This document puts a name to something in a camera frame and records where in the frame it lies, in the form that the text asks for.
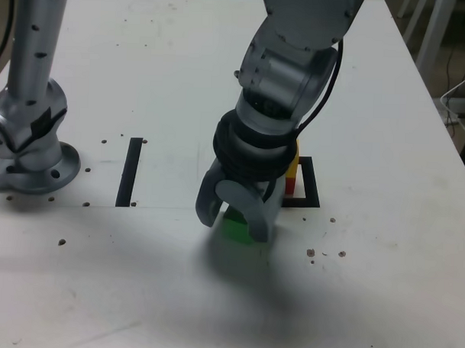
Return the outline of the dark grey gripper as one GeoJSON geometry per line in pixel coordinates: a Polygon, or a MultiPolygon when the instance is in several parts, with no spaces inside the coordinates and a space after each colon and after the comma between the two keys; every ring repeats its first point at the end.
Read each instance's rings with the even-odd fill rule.
{"type": "Polygon", "coordinates": [[[270,182],[256,182],[253,187],[225,180],[220,162],[215,159],[206,172],[195,201],[199,220],[212,227],[222,203],[226,234],[242,243],[268,243],[285,195],[285,176],[270,182]]]}

